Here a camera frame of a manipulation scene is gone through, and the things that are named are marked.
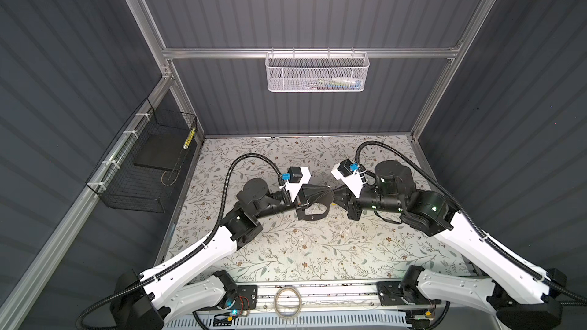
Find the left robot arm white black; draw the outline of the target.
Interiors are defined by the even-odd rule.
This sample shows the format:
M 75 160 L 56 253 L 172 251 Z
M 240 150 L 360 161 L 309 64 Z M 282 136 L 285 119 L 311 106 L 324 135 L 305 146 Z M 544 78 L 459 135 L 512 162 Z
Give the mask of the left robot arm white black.
M 192 280 L 217 261 L 234 254 L 262 231 L 260 218 L 293 209 L 304 211 L 315 203 L 329 206 L 334 192 L 328 186 L 296 184 L 296 198 L 289 196 L 290 184 L 270 192 L 263 179 L 249 180 L 237 194 L 235 206 L 214 233 L 182 251 L 175 258 L 137 275 L 120 276 L 116 288 L 128 289 L 148 279 L 152 283 L 114 299 L 110 313 L 117 329 L 162 329 L 170 322 L 197 310 L 231 309 L 236 305 L 238 285 L 224 270 L 198 283 Z

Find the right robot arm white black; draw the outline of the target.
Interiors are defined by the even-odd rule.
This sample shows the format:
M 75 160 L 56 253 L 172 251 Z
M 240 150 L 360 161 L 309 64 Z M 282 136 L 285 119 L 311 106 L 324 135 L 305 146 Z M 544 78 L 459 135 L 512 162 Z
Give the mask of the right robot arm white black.
M 553 329 L 561 324 L 563 305 L 556 299 L 561 291 L 542 279 L 564 285 L 564 275 L 533 265 L 485 233 L 477 233 L 448 198 L 417 189 L 409 167 L 385 160 L 370 174 L 344 160 L 332 174 L 343 183 L 334 191 L 335 202 L 351 220 L 359 220 L 365 210 L 397 213 L 401 223 L 458 251 L 487 275 L 461 278 L 411 265 L 397 287 L 383 294 L 409 304 L 460 304 L 493 315 L 510 329 Z M 367 182 L 369 175 L 375 180 L 372 185 Z

